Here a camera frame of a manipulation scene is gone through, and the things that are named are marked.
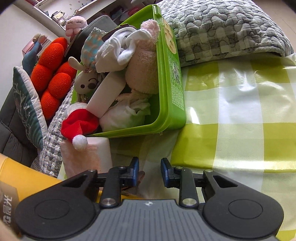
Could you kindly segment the pink foam block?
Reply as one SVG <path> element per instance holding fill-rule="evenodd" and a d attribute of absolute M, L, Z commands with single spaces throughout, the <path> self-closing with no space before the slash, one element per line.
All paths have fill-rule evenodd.
<path fill-rule="evenodd" d="M 68 140 L 64 140 L 60 144 L 67 178 L 93 169 L 97 170 L 98 173 L 107 173 L 112 168 L 109 139 L 88 137 L 87 141 L 87 147 L 81 151 L 76 150 Z"/>

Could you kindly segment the santa hat plush toy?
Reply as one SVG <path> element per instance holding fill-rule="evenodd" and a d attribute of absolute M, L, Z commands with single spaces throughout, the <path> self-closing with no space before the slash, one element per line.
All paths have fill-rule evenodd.
<path fill-rule="evenodd" d="M 74 149 L 82 151 L 87 148 L 86 136 L 99 127 L 99 118 L 87 109 L 87 104 L 76 102 L 71 104 L 64 112 L 61 134 L 69 140 Z"/>

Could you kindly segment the beige bunny doll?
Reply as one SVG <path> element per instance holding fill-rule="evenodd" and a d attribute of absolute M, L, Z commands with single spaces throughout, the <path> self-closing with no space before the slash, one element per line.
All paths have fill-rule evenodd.
<path fill-rule="evenodd" d="M 94 27 L 91 33 L 86 38 L 81 50 L 81 61 L 74 57 L 69 57 L 69 65 L 79 71 L 74 80 L 74 89 L 80 94 L 88 94 L 102 82 L 101 74 L 96 71 L 96 54 L 99 48 L 104 43 L 102 37 L 106 32 Z"/>

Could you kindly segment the white glove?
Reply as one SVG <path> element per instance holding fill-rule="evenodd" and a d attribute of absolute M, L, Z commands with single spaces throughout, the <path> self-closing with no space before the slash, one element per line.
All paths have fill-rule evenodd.
<path fill-rule="evenodd" d="M 140 40 L 150 40 L 151 34 L 145 29 L 133 27 L 117 29 L 98 50 L 95 67 L 98 73 L 123 70 L 131 60 Z"/>

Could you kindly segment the green terry cloth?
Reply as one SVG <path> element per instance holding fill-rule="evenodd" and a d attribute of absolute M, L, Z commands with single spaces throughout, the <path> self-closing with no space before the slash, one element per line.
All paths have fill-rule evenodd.
<path fill-rule="evenodd" d="M 103 132 L 133 128 L 144 124 L 151 114 L 149 99 L 124 99 L 110 107 L 100 119 Z"/>

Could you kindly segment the pink fuzzy sock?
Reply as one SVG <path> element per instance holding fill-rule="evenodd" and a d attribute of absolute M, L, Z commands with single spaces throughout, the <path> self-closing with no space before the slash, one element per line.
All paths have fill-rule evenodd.
<path fill-rule="evenodd" d="M 157 21 L 149 19 L 140 25 L 141 30 L 150 33 L 146 40 L 136 42 L 133 54 L 125 72 L 125 79 L 134 94 L 157 94 L 159 92 L 156 43 L 160 33 Z"/>

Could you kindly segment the green plastic bin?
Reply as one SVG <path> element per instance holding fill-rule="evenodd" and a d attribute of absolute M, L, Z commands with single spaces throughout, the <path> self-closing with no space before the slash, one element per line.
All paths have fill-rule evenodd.
<path fill-rule="evenodd" d="M 89 137 L 122 138 L 177 130 L 186 123 L 186 112 L 182 85 L 182 75 L 177 45 L 173 30 L 161 15 L 156 4 L 144 7 L 124 24 L 140 27 L 143 21 L 153 19 L 158 22 L 160 34 L 156 43 L 159 92 L 149 98 L 151 114 L 144 125 L 121 130 L 92 133 Z"/>

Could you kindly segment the grey checkered sofa cover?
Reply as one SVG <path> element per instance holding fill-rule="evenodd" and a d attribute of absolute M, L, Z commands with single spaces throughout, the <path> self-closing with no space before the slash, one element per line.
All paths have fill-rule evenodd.
<path fill-rule="evenodd" d="M 64 112 L 70 106 L 74 86 L 72 85 L 62 104 L 51 120 L 48 132 L 43 139 L 43 149 L 31 164 L 31 168 L 46 175 L 57 178 L 62 165 L 60 144 L 65 138 L 61 134 L 61 125 L 64 120 Z"/>

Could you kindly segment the yellow cylinder canister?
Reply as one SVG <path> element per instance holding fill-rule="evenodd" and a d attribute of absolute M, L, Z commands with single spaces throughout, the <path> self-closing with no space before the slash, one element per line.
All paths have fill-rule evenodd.
<path fill-rule="evenodd" d="M 60 181 L 1 155 L 1 239 L 62 240 L 86 231 L 106 177 L 93 169 Z"/>

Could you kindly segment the green tree pattern pillow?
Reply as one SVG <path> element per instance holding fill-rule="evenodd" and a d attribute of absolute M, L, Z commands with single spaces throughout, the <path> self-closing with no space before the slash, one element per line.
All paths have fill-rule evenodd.
<path fill-rule="evenodd" d="M 13 96 L 28 140 L 43 149 L 48 127 L 41 102 L 29 75 L 18 66 L 13 69 Z"/>

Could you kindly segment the orange bumpy cushion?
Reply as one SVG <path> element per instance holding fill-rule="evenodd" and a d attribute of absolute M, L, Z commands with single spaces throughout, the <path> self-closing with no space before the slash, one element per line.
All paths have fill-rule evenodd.
<path fill-rule="evenodd" d="M 45 120 L 51 120 L 69 92 L 77 71 L 64 60 L 66 38 L 55 39 L 41 54 L 31 74 Z"/>

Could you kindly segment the blue plush toy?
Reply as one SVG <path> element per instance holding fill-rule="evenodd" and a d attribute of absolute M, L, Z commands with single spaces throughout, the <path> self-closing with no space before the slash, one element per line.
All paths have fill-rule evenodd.
<path fill-rule="evenodd" d="M 46 40 L 46 36 L 37 33 L 34 35 L 32 42 L 34 43 L 32 49 L 27 52 L 22 60 L 22 67 L 26 71 L 26 73 L 30 76 L 34 66 L 37 64 L 38 56 L 37 54 L 42 50 L 43 46 L 42 43 Z"/>

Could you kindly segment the pink plush octopus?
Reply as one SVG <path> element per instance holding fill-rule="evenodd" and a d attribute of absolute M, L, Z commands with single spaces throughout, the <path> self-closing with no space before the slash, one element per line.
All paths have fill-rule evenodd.
<path fill-rule="evenodd" d="M 88 26 L 87 21 L 82 16 L 73 16 L 66 23 L 65 35 L 70 37 L 70 42 L 84 28 Z"/>

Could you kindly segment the white bookshelf desk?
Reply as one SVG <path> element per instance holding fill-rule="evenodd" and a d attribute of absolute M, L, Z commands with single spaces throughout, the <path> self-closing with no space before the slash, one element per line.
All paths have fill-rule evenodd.
<path fill-rule="evenodd" d="M 15 1 L 14 5 L 59 35 L 65 27 L 53 19 L 56 12 L 69 18 L 79 15 L 89 20 L 102 10 L 117 6 L 129 9 L 141 3 L 142 1 Z"/>

